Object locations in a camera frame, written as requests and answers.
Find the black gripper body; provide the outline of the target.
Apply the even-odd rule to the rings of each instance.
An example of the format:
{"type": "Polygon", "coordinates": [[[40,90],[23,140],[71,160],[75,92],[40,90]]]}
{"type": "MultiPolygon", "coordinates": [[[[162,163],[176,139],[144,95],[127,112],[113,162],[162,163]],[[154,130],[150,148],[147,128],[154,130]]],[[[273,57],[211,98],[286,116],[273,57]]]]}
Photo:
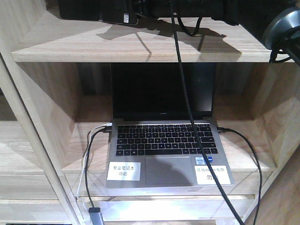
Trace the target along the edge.
{"type": "Polygon", "coordinates": [[[145,17],[167,18],[171,16],[170,5],[181,18],[208,17],[229,25],[238,25],[237,0],[134,0],[134,11],[145,17]]]}

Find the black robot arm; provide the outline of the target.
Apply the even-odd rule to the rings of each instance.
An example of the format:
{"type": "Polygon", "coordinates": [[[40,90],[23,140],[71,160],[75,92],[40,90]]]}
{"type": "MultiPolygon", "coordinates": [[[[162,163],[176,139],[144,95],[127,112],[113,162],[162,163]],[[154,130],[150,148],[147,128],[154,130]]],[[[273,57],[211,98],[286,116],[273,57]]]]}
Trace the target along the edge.
{"type": "Polygon", "coordinates": [[[138,16],[170,17],[193,37],[202,18],[241,25],[271,51],[270,63],[300,62],[300,8],[294,0],[135,0],[138,16]]]}

